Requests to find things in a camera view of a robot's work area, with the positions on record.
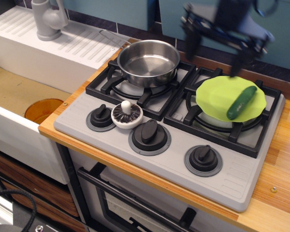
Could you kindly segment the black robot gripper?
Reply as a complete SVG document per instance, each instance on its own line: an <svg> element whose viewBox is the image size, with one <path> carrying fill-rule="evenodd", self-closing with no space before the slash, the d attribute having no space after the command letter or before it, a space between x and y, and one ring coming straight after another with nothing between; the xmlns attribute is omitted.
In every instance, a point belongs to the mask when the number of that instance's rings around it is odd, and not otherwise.
<svg viewBox="0 0 290 232"><path fill-rule="evenodd" d="M264 9L256 0L220 0L216 5L186 3L182 17L186 59L192 61L202 38L208 38L238 51L230 71L230 77L237 76L254 57L266 54L267 44L275 40L271 32L252 19L250 9L267 17L275 12L275 5L274 0Z"/></svg>

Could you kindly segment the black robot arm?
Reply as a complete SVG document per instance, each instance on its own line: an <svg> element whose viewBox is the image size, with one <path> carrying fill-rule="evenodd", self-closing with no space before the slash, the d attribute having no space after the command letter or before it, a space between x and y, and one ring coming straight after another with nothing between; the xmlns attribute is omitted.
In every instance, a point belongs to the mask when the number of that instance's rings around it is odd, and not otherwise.
<svg viewBox="0 0 290 232"><path fill-rule="evenodd" d="M185 33L185 56L192 61L203 38L231 47L237 51L230 76L234 77L256 58L266 54L266 46L275 40L271 32L256 23L250 9L262 17L273 14L279 2L261 9L256 0L220 0L217 5L186 3L182 29Z"/></svg>

